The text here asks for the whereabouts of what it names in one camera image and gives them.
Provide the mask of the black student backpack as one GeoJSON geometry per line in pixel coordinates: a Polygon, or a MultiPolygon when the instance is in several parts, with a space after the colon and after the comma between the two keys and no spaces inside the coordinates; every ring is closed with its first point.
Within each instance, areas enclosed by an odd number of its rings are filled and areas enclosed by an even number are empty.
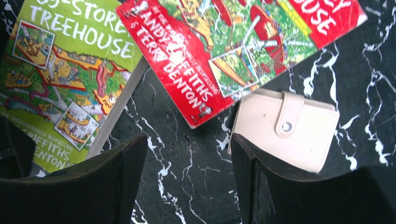
{"type": "Polygon", "coordinates": [[[16,179],[31,172],[35,142],[7,117],[0,116],[0,177],[16,179]]]}

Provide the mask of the red treehouse book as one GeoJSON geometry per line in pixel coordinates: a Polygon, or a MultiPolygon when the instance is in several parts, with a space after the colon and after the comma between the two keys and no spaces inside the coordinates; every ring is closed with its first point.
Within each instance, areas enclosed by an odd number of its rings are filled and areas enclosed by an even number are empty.
{"type": "Polygon", "coordinates": [[[116,13],[192,129],[368,18],[356,0],[127,0],[116,13]]]}

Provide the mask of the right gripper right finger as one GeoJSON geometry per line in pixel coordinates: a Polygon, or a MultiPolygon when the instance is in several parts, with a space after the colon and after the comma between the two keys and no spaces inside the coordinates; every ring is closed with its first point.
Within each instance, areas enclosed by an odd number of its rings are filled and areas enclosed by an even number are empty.
{"type": "Polygon", "coordinates": [[[325,177],[290,165],[233,134],[232,161],[245,224],[393,224],[395,167],[325,177]]]}

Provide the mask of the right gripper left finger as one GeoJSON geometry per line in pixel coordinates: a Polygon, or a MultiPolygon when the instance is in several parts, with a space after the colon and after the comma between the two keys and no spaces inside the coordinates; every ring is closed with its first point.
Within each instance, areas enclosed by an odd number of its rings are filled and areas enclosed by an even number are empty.
{"type": "Polygon", "coordinates": [[[145,135],[45,177],[1,179],[3,224],[128,224],[148,149],[145,135]]]}

